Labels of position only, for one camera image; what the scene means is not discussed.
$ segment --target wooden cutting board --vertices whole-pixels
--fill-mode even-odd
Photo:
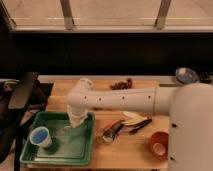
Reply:
[[[109,85],[124,80],[93,80],[95,90],[109,90]],[[56,80],[46,111],[65,112],[66,95],[77,80]],[[157,87],[156,81],[133,80],[133,88]],[[124,117],[122,111],[97,110],[95,114],[93,153],[89,169],[165,169],[167,162],[156,159],[148,148],[148,139],[156,131],[168,132],[169,117],[153,116],[153,121],[135,135],[123,133],[111,145],[102,141],[103,128],[110,122]],[[59,166],[29,165],[31,168],[58,168]]]

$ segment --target bowl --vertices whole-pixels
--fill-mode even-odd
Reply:
[[[168,156],[168,139],[167,132],[155,132],[149,139],[149,149],[152,154],[161,161],[166,161]]]

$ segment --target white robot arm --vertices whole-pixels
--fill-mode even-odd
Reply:
[[[92,81],[80,79],[67,96],[71,123],[86,118],[87,108],[169,114],[169,171],[212,171],[213,87],[190,84],[181,88],[158,87],[93,91]]]

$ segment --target green tray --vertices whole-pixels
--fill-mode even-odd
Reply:
[[[46,126],[49,129],[53,144],[48,149],[43,149],[32,145],[28,137],[20,162],[69,166],[88,165],[92,153],[94,120],[94,115],[88,113],[88,118],[83,124],[65,131],[63,128],[70,125],[67,113],[38,113],[32,129]]]

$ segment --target black wall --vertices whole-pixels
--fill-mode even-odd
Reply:
[[[0,15],[0,78],[17,78],[21,68],[12,37]]]
[[[13,34],[20,59],[43,74],[213,71],[213,34]]]

